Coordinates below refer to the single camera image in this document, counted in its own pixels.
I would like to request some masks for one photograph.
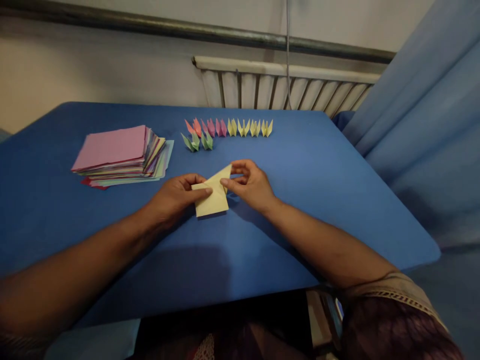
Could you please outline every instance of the clothing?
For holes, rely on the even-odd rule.
[[[426,294],[407,276],[391,273],[341,295],[345,309],[341,359],[463,359]],[[0,335],[1,359],[41,359],[45,339]],[[309,359],[259,324],[188,336],[135,352],[134,359]]]

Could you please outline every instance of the forearm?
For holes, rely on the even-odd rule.
[[[142,211],[3,279],[0,327],[24,336],[70,327],[151,243],[159,228]]]
[[[264,215],[337,288],[371,282],[398,271],[355,237],[280,200]]]

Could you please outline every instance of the sleeve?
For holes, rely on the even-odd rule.
[[[345,359],[463,359],[427,295],[391,273],[343,294]]]

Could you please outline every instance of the skin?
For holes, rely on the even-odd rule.
[[[232,162],[234,179],[220,182],[265,216],[335,287],[344,289],[398,271],[346,232],[278,199],[267,175],[251,160]],[[99,293],[184,210],[212,189],[192,190],[206,179],[174,177],[139,211],[86,240],[0,281],[0,330],[18,336],[58,334],[82,316]]]

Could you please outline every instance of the green origami crane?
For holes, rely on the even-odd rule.
[[[183,142],[185,143],[186,147],[189,148],[192,153],[199,150],[200,139],[196,132],[193,132],[191,134],[191,141],[188,137],[185,137],[185,135],[183,135],[182,133],[180,133],[180,135],[183,138]]]
[[[214,140],[208,132],[206,133],[206,135],[203,131],[201,132],[201,144],[203,145],[203,148],[205,150],[214,149]]]

